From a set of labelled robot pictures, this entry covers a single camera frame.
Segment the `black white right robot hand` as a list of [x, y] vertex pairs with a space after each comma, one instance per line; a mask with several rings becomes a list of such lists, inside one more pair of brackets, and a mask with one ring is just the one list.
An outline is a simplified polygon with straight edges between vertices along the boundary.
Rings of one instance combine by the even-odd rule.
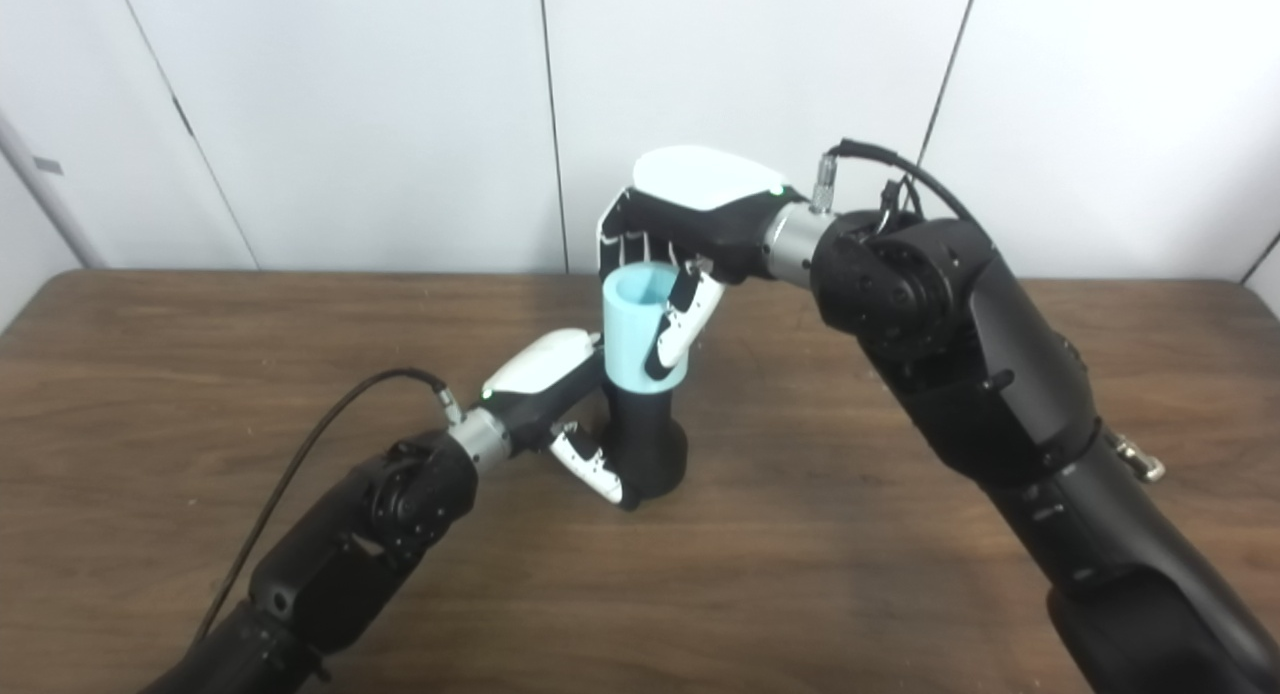
[[631, 184], [596, 220], [596, 271], [607, 279], [630, 264], [675, 268], [658, 321], [643, 338], [649, 378], [677, 369], [724, 289], [771, 278], [771, 227], [785, 207], [806, 202], [786, 175], [732, 152], [676, 143], [637, 157]]

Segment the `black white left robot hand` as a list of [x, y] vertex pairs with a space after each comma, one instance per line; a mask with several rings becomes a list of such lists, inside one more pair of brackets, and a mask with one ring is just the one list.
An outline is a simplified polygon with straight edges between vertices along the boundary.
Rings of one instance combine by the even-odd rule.
[[485, 380], [477, 407], [495, 420], [509, 457], [548, 452], [603, 499], [627, 510], [635, 497], [602, 443], [588, 428], [566, 419], [590, 394], [600, 392], [604, 373], [600, 333], [581, 328], [553, 330]]

